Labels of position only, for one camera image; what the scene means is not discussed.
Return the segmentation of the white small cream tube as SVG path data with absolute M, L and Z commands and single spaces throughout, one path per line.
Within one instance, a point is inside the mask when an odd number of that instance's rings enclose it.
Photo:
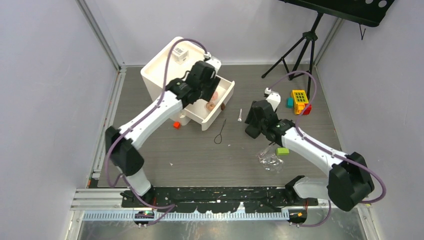
M 243 109 L 241 108 L 241 109 L 239 110 L 239 114 L 238 114 L 238 118 L 237 118 L 237 121 L 238 121 L 238 122 L 242 122 L 242 112 L 243 112 Z

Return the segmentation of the beige makeup sponge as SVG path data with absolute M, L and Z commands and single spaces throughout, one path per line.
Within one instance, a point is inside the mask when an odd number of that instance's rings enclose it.
M 212 111 L 214 108 L 215 108 L 215 103 L 214 102 L 208 102 L 206 105 L 205 105 L 205 108 L 208 110 L 208 111 Z

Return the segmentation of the white drawer organizer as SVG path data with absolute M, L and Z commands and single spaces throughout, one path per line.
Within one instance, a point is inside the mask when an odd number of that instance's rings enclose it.
M 218 75 L 222 63 L 193 39 L 172 39 L 140 71 L 152 100 L 164 90 L 182 98 L 183 109 L 170 117 L 194 121 L 206 131 L 233 96 L 235 82 Z

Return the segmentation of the white barcode box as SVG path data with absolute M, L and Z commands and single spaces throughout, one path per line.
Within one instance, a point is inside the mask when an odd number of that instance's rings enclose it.
M 172 50 L 172 58 L 177 64 L 182 65 L 189 58 L 189 50 L 176 46 Z

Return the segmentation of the pink powder puff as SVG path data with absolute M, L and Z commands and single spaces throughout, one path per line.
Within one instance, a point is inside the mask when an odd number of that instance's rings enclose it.
M 219 97 L 219 94 L 218 94 L 218 92 L 217 92 L 217 91 L 215 91 L 215 92 L 213 93 L 212 97 L 211 97 L 211 101 L 216 101 L 216 100 L 218 99 L 218 97 Z

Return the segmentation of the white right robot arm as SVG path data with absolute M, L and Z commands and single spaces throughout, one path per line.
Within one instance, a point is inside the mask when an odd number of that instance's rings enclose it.
M 271 143 L 294 151 L 325 174 L 324 178 L 298 175 L 286 183 L 285 198 L 291 205 L 299 205 L 308 198 L 323 199 L 349 212 L 374 191 L 362 155 L 338 151 L 310 137 L 292 120 L 279 119 L 267 100 L 252 102 L 245 123 L 245 132 L 251 138 L 264 135 Z

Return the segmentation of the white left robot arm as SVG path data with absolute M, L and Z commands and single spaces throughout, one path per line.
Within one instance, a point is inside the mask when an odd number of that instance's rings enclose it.
M 197 61 L 183 77 L 168 82 L 159 97 L 130 122 L 120 128 L 110 126 L 106 129 L 106 155 L 135 191 L 134 200 L 141 207 L 148 207 L 154 197 L 139 149 L 166 119 L 200 99 L 212 98 L 221 80 L 217 76 L 221 65 L 214 57 Z

